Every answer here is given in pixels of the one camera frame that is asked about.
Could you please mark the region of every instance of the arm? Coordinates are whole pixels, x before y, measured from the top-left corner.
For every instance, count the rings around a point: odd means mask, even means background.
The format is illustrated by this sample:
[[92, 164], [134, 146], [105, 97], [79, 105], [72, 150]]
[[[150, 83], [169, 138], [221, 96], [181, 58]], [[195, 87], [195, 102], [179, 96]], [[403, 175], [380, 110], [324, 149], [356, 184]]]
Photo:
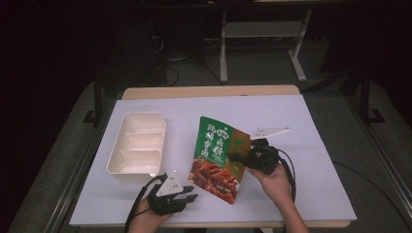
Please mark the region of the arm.
[[246, 169], [259, 180], [266, 195], [281, 212], [288, 233], [309, 232], [292, 200], [289, 180], [282, 164], [277, 165], [270, 175], [255, 169]]
[[136, 216], [130, 222], [129, 233], [154, 233], [165, 220], [173, 216], [172, 214], [158, 216], [152, 210], [148, 210], [148, 208], [149, 202], [148, 199], [145, 198], [136, 208], [136, 214], [143, 213]]

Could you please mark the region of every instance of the gray floor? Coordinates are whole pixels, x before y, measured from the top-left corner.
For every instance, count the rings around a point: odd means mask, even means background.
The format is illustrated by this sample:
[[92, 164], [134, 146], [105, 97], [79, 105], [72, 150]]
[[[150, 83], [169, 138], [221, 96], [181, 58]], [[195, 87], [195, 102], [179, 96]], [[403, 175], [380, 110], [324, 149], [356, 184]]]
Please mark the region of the gray floor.
[[[304, 43], [299, 59], [308, 78], [306, 83], [297, 81], [289, 61], [287, 51], [292, 42], [271, 43], [270, 48], [243, 50], [246, 52], [229, 56], [228, 85], [287, 83], [304, 89], [329, 75], [319, 73], [327, 42]], [[176, 85], [219, 85], [217, 77], [213, 75], [219, 73], [216, 53], [206, 56], [205, 66], [189, 62], [171, 67], [179, 73]], [[167, 70], [166, 76], [173, 83], [177, 73]], [[341, 95], [338, 89], [342, 82], [339, 80], [317, 93], [305, 93], [304, 98], [326, 149], [336, 162], [336, 171], [350, 196], [358, 220], [343, 229], [311, 231], [410, 232], [405, 223], [412, 227], [411, 215], [405, 210], [393, 186], [382, 162], [382, 154], [389, 157], [405, 185], [412, 188], [412, 169], [409, 168], [412, 164], [412, 131], [394, 109], [386, 92], [375, 83], [371, 86], [370, 107], [378, 109], [386, 122], [365, 126], [358, 115], [359, 95]], [[81, 186], [71, 181], [76, 177], [78, 180], [85, 178], [82, 171], [86, 170], [90, 158], [82, 156], [88, 154], [90, 148], [97, 147], [95, 141], [103, 133], [102, 128], [104, 130], [110, 116], [113, 101], [105, 100], [107, 111], [101, 122], [102, 127], [83, 123], [87, 111], [93, 110], [92, 84], [85, 90], [62, 128], [10, 232], [122, 232], [121, 228], [85, 228], [68, 224], [76, 196], [81, 191]], [[83, 170], [79, 169], [82, 164], [85, 164]], [[73, 193], [75, 197], [72, 199], [70, 195], [62, 193]]]

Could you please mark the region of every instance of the metal frame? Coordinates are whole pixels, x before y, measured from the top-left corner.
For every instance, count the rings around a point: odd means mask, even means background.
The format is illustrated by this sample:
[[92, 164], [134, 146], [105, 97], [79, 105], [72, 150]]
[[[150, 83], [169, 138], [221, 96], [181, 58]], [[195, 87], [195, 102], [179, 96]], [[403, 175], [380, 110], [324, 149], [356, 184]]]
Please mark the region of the metal frame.
[[306, 76], [298, 60], [300, 48], [306, 34], [312, 9], [305, 12], [303, 20], [298, 21], [270, 21], [270, 22], [227, 22], [226, 12], [222, 15], [222, 37], [220, 69], [221, 82], [227, 83], [227, 63], [226, 63], [226, 38], [247, 38], [247, 37], [296, 37], [297, 42], [293, 50], [289, 51], [289, 56], [300, 82], [306, 82]]

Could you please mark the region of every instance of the white tabletop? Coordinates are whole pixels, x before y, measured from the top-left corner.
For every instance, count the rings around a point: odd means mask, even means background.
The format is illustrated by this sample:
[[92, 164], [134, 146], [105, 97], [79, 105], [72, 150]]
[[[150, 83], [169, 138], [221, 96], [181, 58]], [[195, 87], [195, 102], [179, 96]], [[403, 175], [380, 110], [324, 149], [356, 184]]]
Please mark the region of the white tabletop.
[[[159, 112], [166, 121], [162, 170], [177, 171], [183, 185], [191, 166], [200, 117], [211, 117], [243, 132], [288, 127], [291, 131], [268, 138], [285, 151], [296, 172], [296, 206], [310, 222], [355, 220], [349, 198], [301, 95], [196, 97], [120, 100], [117, 102], [95, 156], [72, 225], [124, 225], [141, 184], [121, 183], [106, 166], [123, 116], [130, 112]], [[245, 173], [234, 204], [196, 187], [199, 196], [163, 226], [277, 226], [282, 216], [258, 181]]]

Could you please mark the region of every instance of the snack package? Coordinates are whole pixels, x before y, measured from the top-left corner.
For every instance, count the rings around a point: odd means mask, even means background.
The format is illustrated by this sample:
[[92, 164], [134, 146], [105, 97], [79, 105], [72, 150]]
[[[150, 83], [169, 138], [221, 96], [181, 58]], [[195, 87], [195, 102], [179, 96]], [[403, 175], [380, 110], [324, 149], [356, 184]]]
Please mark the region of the snack package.
[[247, 156], [251, 143], [249, 134], [202, 116], [188, 180], [233, 204], [245, 168], [240, 162], [229, 161], [227, 156]]

